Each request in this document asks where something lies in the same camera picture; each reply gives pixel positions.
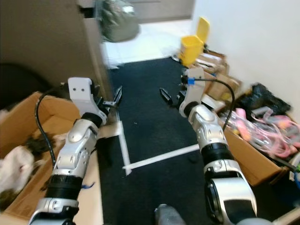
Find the yellow rubbish bin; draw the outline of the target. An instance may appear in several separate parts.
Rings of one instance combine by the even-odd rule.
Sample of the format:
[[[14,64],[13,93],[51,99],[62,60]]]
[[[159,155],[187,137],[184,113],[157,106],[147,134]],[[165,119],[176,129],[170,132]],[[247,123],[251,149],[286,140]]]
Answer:
[[[179,59],[183,66],[188,68],[195,62],[199,54],[203,53],[209,33],[210,22],[204,17],[199,17],[196,33],[183,36],[181,39]]]

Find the dark crumpled trash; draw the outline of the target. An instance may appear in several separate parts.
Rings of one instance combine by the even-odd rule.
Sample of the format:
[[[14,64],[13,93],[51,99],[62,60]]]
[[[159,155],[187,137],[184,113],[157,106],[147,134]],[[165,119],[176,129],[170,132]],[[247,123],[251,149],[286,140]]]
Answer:
[[[41,156],[41,154],[49,151],[47,141],[42,135],[28,137],[25,146],[34,156]]]

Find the cardboard box with trash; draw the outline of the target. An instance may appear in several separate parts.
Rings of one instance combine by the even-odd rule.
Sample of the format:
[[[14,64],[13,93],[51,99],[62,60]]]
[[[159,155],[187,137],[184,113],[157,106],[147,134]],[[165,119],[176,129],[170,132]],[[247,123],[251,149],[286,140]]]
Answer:
[[[5,157],[13,148],[24,144],[31,135],[39,135],[34,109],[41,94],[34,92],[18,103],[0,123],[1,156]],[[50,136],[67,133],[75,120],[80,118],[77,107],[67,99],[46,96],[39,105],[39,120]],[[28,184],[15,201],[0,215],[0,225],[27,225],[38,201],[45,195],[45,184],[51,177],[52,163],[48,153],[46,161],[33,174]],[[77,225],[103,225],[102,201],[99,187],[97,153],[91,155],[90,166],[83,180],[89,189],[82,189],[79,195],[80,210],[74,218]]]

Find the open cardboard box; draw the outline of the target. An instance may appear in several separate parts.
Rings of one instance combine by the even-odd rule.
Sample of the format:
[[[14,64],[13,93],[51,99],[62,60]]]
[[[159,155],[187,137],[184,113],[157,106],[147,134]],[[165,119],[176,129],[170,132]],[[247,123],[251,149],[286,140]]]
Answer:
[[[217,79],[227,83],[236,94],[242,88],[242,81],[229,75],[230,67],[225,54],[205,49],[191,66],[202,68],[204,70],[203,78],[205,79]],[[204,93],[217,101],[231,101],[229,89],[218,82],[209,82],[204,89]]]

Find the white floor tape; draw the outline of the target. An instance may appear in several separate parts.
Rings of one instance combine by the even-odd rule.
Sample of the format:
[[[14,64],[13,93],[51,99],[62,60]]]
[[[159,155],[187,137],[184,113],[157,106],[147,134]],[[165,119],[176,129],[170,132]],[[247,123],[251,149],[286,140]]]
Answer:
[[[164,159],[181,156],[183,154],[199,150],[199,145],[193,144],[189,147],[181,148],[178,150],[173,150],[173,151],[161,154],[159,156],[154,156],[154,157],[150,157],[148,159],[143,159],[143,160],[135,162],[135,163],[131,163],[131,161],[129,159],[129,151],[128,151],[126,137],[124,134],[124,128],[123,128],[123,124],[121,121],[119,121],[117,123],[116,133],[118,134],[118,138],[119,138],[119,142],[120,142],[120,150],[121,150],[121,154],[122,154],[122,160],[124,163],[124,166],[122,167],[122,169],[126,172],[126,175],[129,175],[133,171],[133,169],[137,169],[137,168],[140,168],[140,167],[143,167],[146,165],[150,165],[150,164],[162,161]]]

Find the grey-green stuffed bag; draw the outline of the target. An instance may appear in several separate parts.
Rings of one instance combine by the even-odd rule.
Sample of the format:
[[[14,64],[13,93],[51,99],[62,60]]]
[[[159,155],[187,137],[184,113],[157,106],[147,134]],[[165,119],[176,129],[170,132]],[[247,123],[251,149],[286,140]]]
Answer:
[[[126,0],[103,0],[100,15],[103,36],[107,42],[129,41],[140,32],[135,7]]]

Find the black plastic bag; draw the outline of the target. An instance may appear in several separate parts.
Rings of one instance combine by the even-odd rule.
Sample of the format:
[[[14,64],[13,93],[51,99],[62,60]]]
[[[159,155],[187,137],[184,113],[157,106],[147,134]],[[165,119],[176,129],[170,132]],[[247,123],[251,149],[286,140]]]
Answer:
[[[292,109],[291,105],[282,99],[274,96],[266,86],[255,83],[251,90],[247,92],[239,101],[240,107],[247,110],[255,110],[262,107],[268,107],[274,115],[286,114]]]

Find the black round-backed chair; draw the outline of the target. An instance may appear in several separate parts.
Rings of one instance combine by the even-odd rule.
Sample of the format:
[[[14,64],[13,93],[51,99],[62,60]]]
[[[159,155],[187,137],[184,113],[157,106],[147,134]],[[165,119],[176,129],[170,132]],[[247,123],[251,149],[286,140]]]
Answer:
[[[0,109],[30,96],[36,91],[45,91],[50,85],[37,73],[18,64],[0,64]]]

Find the grey-brown door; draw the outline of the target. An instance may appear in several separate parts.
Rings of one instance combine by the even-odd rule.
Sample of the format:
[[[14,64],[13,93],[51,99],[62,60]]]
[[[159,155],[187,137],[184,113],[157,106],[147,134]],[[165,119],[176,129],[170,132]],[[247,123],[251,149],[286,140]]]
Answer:
[[[30,69],[49,89],[87,77],[112,98],[102,42],[93,8],[78,0],[0,0],[0,64]]]

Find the cardboard box of hangers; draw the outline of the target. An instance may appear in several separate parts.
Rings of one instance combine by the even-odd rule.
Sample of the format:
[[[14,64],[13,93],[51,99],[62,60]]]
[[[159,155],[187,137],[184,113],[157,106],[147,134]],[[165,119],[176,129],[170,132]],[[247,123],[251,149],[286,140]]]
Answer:
[[[295,172],[300,169],[300,150],[287,158],[272,157],[244,141],[228,125],[225,136],[234,159],[239,162],[242,172],[252,186],[278,178],[281,173]]]

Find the pink plastic clothes hangers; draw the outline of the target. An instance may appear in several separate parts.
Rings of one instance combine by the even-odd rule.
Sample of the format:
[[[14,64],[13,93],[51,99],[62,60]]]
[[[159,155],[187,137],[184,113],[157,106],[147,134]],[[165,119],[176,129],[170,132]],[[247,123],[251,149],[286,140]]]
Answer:
[[[274,114],[267,107],[250,112],[236,108],[228,122],[228,127],[255,149],[268,156],[287,158],[300,150],[300,124],[285,114]]]

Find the white crumpled plastic bag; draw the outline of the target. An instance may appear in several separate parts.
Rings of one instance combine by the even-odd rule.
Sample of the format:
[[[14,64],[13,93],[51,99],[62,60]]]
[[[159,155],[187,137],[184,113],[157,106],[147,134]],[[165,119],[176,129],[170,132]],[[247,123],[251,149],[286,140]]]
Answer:
[[[34,156],[25,146],[13,148],[0,165],[0,192],[20,192],[34,170]]]

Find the grey robot right leg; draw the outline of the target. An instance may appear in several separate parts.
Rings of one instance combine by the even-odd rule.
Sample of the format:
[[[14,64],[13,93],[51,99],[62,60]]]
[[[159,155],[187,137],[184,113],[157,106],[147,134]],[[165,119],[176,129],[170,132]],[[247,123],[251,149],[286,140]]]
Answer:
[[[168,205],[159,204],[154,209],[155,225],[187,225],[178,211]]]

